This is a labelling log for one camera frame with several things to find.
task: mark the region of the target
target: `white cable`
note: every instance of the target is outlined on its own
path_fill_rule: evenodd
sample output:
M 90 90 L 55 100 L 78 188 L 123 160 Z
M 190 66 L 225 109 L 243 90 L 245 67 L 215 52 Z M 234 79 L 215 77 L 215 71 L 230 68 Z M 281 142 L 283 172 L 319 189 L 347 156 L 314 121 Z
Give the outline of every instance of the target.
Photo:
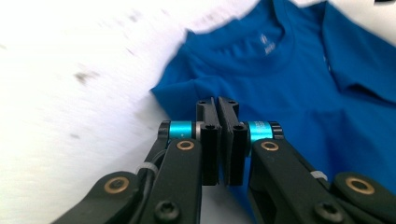
M 313 171 L 313 172 L 311 172 L 311 175 L 315 179 L 323 178 L 327 181 L 327 176 L 325 174 L 323 174 L 323 172 L 321 172 L 321 171 Z
M 154 176 L 157 176 L 157 174 L 158 174 L 158 168 L 157 168 L 157 166 L 156 166 L 154 163 L 149 162 L 149 161 L 145 161 L 145 162 L 143 162 L 142 164 L 140 164 L 140 165 L 136 168 L 136 173 L 139 173 L 139 171 L 140 171 L 141 169 L 149 169 L 149 170 L 151 170 L 152 172 L 154 172 Z

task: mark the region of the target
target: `bolt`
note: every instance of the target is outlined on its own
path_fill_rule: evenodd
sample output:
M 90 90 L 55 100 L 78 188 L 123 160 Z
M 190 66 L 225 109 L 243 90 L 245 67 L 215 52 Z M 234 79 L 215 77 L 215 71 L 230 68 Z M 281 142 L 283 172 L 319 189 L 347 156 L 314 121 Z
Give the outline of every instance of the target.
M 123 192 L 128 188 L 129 180 L 124 176 L 117 176 L 109 179 L 105 183 L 105 191 L 107 193 L 115 194 Z
M 190 150 L 194 148 L 194 143 L 191 141 L 181 141 L 177 143 L 177 148 L 180 150 Z
M 273 142 L 263 142 L 262 148 L 268 151 L 277 151 L 279 149 L 279 146 Z
M 314 210 L 315 213 L 327 223 L 342 223 L 344 220 L 343 214 L 330 202 L 317 203 Z
M 175 223 L 180 217 L 180 209 L 175 203 L 160 201 L 155 206 L 154 216 L 160 223 Z
M 125 183 L 122 179 L 115 179 L 113 182 L 110 183 L 111 189 L 119 189 Z

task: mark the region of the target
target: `shirt sleeve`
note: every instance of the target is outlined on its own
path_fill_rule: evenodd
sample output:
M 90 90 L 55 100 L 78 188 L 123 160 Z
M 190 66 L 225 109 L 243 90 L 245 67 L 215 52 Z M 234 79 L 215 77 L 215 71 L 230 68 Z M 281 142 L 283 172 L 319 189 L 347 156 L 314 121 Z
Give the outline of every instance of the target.
M 355 25 L 330 4 L 323 40 L 340 92 L 396 105 L 395 47 Z

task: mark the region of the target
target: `screw head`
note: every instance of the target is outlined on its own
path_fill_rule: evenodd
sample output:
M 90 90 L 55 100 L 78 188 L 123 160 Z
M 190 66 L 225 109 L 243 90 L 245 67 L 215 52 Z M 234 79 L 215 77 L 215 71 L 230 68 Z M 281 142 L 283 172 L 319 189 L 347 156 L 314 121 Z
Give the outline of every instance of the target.
M 314 211 L 318 217 L 327 223 L 342 223 L 344 221 L 343 214 L 330 202 L 317 203 Z
M 171 201 L 160 201 L 155 206 L 154 216 L 160 223 L 175 223 L 180 217 L 180 209 Z
M 105 184 L 105 191 L 110 194 L 123 192 L 128 188 L 129 180 L 124 176 L 109 179 Z

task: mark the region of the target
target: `dark stain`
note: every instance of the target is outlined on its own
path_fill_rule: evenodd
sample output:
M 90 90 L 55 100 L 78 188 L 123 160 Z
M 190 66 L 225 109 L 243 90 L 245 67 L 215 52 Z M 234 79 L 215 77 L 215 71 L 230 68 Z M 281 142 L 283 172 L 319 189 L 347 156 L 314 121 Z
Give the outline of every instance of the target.
M 142 14 L 139 11 L 134 10 L 132 12 L 132 15 L 129 16 L 129 20 L 131 20 L 133 22 L 137 22 L 140 20 L 141 16 L 142 16 Z
M 126 50 L 128 50 L 128 52 L 130 52 L 132 55 L 134 55 L 134 52 L 131 51 L 130 49 L 126 49 Z
M 137 22 L 138 18 L 135 15 L 132 15 L 129 17 L 129 20 L 133 21 L 133 22 Z
M 165 9 L 161 9 L 161 12 L 162 12 L 163 14 L 165 14 L 166 16 L 169 16 L 169 12 L 166 11 Z
M 92 72 L 92 73 L 76 73 L 75 77 L 79 83 L 85 85 L 87 83 L 87 79 L 89 78 L 96 78 L 99 77 L 99 74 Z
M 70 133 L 70 137 L 79 139 L 79 135 L 75 133 Z

